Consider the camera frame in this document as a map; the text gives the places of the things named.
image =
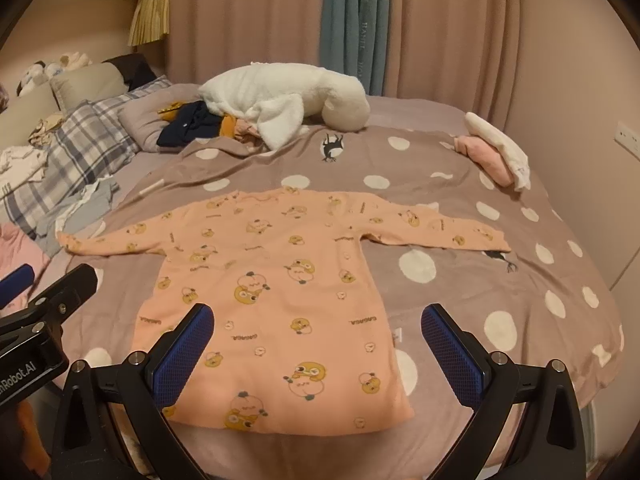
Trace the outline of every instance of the metal screw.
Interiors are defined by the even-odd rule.
[[[78,361],[74,361],[71,365],[71,371],[75,373],[81,372],[82,370],[84,370],[85,366],[86,362],[82,361],[82,359],[78,359]]]
[[[133,352],[129,354],[128,361],[132,365],[139,365],[142,361],[145,360],[146,354],[141,351]]]
[[[491,361],[497,365],[505,365],[509,362],[509,358],[507,357],[507,354],[503,352],[493,352],[491,354]]]
[[[564,366],[564,363],[560,359],[554,359],[551,361],[551,367],[556,372],[564,372],[566,370],[566,366]]]

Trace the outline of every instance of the teal curtain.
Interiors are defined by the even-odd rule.
[[[323,0],[320,65],[382,95],[388,23],[389,0]]]

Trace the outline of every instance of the plaid pillow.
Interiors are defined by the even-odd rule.
[[[118,121],[120,107],[170,85],[161,77],[114,98],[80,103],[53,137],[44,179],[1,199],[0,222],[12,222],[33,238],[37,223],[63,198],[127,164],[139,147]]]

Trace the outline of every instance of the folded pink towel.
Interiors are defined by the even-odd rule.
[[[492,145],[480,137],[462,136],[454,140],[456,151],[480,164],[494,182],[501,187],[513,184],[513,173],[507,167],[502,155]]]
[[[49,257],[20,228],[11,223],[0,224],[0,280],[22,264],[29,264],[37,283],[48,263]],[[31,287],[0,310],[0,317],[25,308],[30,290]]]

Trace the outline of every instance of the beige pillow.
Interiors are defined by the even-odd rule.
[[[111,63],[97,63],[63,72],[49,80],[60,110],[67,117],[83,100],[101,101],[129,91]]]
[[[58,104],[48,84],[22,97],[12,97],[9,107],[0,114],[0,151],[9,146],[26,146],[38,122],[57,111]]]
[[[133,137],[144,152],[175,152],[169,148],[156,145],[162,129],[169,124],[158,115],[158,110],[171,103],[183,101],[193,103],[201,99],[198,94],[200,86],[182,83],[162,88],[152,94],[127,102],[119,111],[120,124]]]

